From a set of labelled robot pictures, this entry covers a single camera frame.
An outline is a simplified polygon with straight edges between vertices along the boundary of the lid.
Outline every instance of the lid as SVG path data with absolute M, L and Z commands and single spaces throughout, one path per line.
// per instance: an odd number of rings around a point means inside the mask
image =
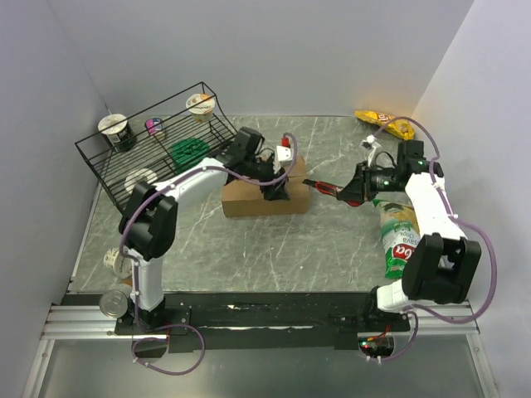
M 98 123 L 98 130 L 102 134 L 107 134 L 107 135 L 117 134 L 120 131 L 125 129 L 125 126 L 127 125 L 126 119 L 127 118 L 123 116 L 122 114 L 110 114 L 109 116 L 105 116 L 102 120 L 100 120 L 100 122 Z
M 193 114 L 207 114 L 216 107 L 216 100 L 208 94 L 194 94 L 186 100 L 186 107 Z
M 109 318 L 121 318 L 127 313 L 127 297 L 119 290 L 109 290 L 101 295 L 100 310 Z

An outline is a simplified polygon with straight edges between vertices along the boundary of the cardboard box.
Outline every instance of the cardboard box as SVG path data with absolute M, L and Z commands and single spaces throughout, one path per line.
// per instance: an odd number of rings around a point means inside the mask
M 309 187 L 302 183 L 306 178 L 306 163 L 301 156 L 290 173 L 285 189 L 288 201 L 266 201 L 260 187 L 235 180 L 223 187 L 222 206 L 226 217 L 273 216 L 303 214 L 309 209 Z

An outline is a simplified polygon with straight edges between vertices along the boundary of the wire basket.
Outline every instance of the wire basket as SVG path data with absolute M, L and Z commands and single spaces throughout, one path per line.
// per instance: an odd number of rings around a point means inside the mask
M 214 112 L 210 120 L 198 123 L 186 105 L 183 110 L 171 116 L 157 114 L 157 109 L 167 109 L 173 104 L 176 109 L 182 109 L 187 98 L 193 94 L 207 94 L 213 97 L 221 118 Z M 149 135 L 144 126 L 146 120 L 155 116 L 163 121 L 163 139 Z M 204 82 L 192 85 L 129 116 L 127 121 L 136 140 L 136 144 L 128 152 L 120 152 L 118 144 L 112 144 L 100 132 L 76 142 L 80 155 L 121 213 L 124 213 L 132 188 L 130 184 L 129 187 L 126 186 L 126 179 L 130 174 L 148 169 L 156 175 L 155 179 L 149 180 L 151 183 L 167 180 L 195 166 L 203 158 L 222 151 L 236 136 L 236 129 L 223 113 L 217 94 Z M 187 138 L 201 140 L 204 143 L 202 151 L 187 153 L 183 161 L 176 162 L 175 144 Z M 106 147 L 104 151 L 101 151 L 102 144 Z

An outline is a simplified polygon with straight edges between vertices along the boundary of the yellow snack bag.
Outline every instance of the yellow snack bag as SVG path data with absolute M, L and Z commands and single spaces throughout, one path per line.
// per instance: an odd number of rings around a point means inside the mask
M 367 123 L 377 124 L 378 126 L 383 126 L 386 122 L 394 118 L 391 114 L 380 114 L 372 110 L 357 110 L 354 114 L 356 114 L 358 119 Z M 415 137 L 415 130 L 407 120 L 397 120 L 389 124 L 385 129 L 395 137 L 406 141 Z

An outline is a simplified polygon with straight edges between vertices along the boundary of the black base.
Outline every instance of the black base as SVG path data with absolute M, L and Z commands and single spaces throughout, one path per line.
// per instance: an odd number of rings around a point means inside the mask
M 61 304 L 87 303 L 86 296 L 66 295 Z M 356 350 L 359 332 L 382 332 L 388 324 L 391 332 L 410 329 L 409 321 L 401 314 L 384 313 L 376 308 L 376 288 L 371 293 L 166 294 L 163 314 L 163 323 L 186 323 L 198 328 L 209 350 L 279 347 Z M 119 319 L 115 332 L 144 334 L 130 314 Z M 194 332 L 185 328 L 171 330 L 169 352 L 200 348 Z

